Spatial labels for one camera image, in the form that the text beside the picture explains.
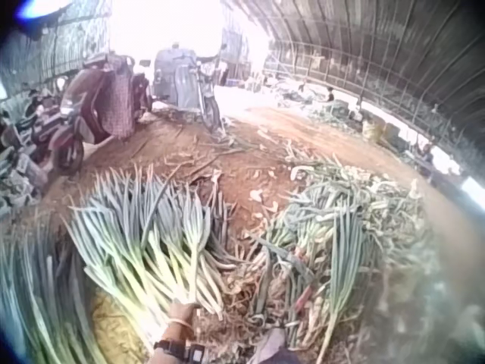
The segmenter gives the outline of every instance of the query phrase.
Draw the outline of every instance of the red scooter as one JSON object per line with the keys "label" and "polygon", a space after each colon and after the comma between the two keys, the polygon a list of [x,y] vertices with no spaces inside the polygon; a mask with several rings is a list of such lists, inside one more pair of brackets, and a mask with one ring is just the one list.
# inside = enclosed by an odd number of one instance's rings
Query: red scooter
{"label": "red scooter", "polygon": [[[129,57],[124,59],[126,62],[133,60]],[[49,144],[52,164],[59,174],[72,175],[80,170],[84,156],[83,142],[100,144],[110,136],[102,126],[99,112],[99,95],[106,92],[109,83],[116,77],[116,71],[106,67],[107,64],[107,54],[90,58],[64,93],[60,112],[66,122],[56,131]],[[146,108],[143,95],[148,84],[144,74],[132,75],[134,113],[142,107]]]}

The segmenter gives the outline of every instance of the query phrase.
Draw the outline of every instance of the curved roof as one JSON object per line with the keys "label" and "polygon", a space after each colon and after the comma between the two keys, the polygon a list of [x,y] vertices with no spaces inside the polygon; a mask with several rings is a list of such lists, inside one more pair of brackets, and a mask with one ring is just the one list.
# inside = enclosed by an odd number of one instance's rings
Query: curved roof
{"label": "curved roof", "polygon": [[230,2],[275,39],[268,68],[363,95],[466,159],[485,154],[485,32],[467,1]]}

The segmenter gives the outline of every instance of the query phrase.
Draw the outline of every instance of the tire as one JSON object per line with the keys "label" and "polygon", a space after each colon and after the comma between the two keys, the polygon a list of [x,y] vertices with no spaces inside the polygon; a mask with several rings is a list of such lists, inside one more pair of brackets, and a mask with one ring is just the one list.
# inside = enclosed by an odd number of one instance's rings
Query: tire
{"label": "tire", "polygon": [[146,87],[146,93],[145,93],[145,97],[146,97],[146,111],[152,112],[152,109],[153,109],[153,98],[152,98],[152,94],[149,92],[149,87],[150,87],[150,85],[148,85]]}
{"label": "tire", "polygon": [[[69,152],[74,152],[74,157],[67,160]],[[73,144],[67,148],[55,149],[53,152],[54,169],[62,176],[75,175],[81,169],[84,158],[83,141],[76,138]]]}
{"label": "tire", "polygon": [[205,127],[212,133],[221,126],[221,113],[215,97],[205,97],[205,115],[202,116],[202,122]]}

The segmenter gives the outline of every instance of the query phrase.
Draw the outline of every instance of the person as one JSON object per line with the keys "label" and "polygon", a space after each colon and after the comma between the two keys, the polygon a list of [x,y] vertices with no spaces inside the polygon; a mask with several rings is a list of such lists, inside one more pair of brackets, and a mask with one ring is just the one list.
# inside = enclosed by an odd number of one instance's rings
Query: person
{"label": "person", "polygon": [[[155,351],[147,364],[202,362],[203,347],[191,345],[189,350],[185,350],[186,342],[194,339],[193,317],[198,308],[200,306],[195,303],[182,304],[177,300],[172,303],[167,329],[161,340],[155,343]],[[284,347],[285,340],[284,329],[271,329],[259,342],[247,364],[300,364],[296,354]]]}
{"label": "person", "polygon": [[335,100],[335,96],[333,95],[333,87],[327,87],[327,102],[332,102]]}

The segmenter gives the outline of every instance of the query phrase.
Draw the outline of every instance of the wrist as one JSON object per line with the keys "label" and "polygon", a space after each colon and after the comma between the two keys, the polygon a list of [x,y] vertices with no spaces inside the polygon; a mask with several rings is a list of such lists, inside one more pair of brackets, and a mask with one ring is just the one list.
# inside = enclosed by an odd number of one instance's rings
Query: wrist
{"label": "wrist", "polygon": [[170,322],[165,330],[164,334],[161,336],[162,340],[176,340],[185,342],[184,326],[178,322]]}

